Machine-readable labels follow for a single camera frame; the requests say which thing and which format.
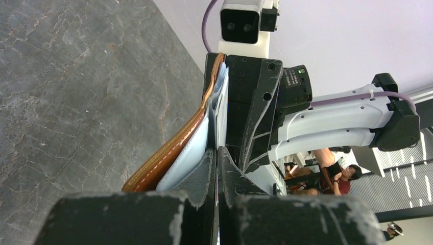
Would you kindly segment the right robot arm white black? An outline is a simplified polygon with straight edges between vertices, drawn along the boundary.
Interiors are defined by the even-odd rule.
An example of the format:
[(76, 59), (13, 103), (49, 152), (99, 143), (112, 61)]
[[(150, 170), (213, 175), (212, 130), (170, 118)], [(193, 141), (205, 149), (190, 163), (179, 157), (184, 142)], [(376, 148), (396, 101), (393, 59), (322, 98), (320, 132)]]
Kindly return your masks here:
[(229, 76), (227, 143), (245, 172), (301, 152), (336, 146), (392, 152), (420, 139), (415, 105), (388, 73), (353, 91), (313, 98), (303, 65), (209, 53), (206, 78), (219, 60)]

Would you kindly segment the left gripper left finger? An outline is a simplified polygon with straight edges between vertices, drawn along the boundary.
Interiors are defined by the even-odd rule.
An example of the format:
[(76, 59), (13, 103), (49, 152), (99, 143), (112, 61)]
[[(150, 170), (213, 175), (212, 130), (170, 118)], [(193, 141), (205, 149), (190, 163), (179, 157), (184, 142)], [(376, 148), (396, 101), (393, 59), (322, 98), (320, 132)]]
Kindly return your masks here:
[(174, 189), (79, 192), (49, 212), (36, 244), (216, 244), (216, 152)]

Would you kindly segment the brown leather card holder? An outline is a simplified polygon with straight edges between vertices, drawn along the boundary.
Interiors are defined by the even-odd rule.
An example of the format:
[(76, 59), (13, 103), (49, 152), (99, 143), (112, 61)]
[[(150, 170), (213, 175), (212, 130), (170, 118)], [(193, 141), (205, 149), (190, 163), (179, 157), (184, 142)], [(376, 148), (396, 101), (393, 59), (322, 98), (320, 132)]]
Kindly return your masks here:
[(122, 187), (123, 192), (141, 192), (156, 189), (159, 181), (168, 172), (199, 124), (204, 120), (207, 102), (213, 92), (220, 66), (224, 61), (224, 54), (215, 53), (215, 59), (209, 70), (209, 86), (203, 95), (200, 107), (191, 119), (125, 182)]

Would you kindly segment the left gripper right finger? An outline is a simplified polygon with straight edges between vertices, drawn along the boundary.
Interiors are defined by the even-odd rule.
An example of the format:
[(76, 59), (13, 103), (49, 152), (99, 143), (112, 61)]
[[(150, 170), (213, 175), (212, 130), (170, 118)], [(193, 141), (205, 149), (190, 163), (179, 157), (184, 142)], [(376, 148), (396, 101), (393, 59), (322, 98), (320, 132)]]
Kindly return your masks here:
[(384, 244), (376, 216), (351, 196), (272, 196), (218, 149), (221, 244)]

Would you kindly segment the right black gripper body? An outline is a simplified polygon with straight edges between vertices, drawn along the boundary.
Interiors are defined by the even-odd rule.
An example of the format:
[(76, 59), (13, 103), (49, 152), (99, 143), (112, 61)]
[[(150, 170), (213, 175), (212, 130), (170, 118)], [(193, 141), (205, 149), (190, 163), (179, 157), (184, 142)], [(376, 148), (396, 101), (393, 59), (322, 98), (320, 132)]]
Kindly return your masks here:
[(226, 148), (234, 164), (248, 173), (269, 164), (268, 151), (280, 142), (286, 115), (310, 107), (312, 89), (304, 65), (225, 55), (228, 66)]

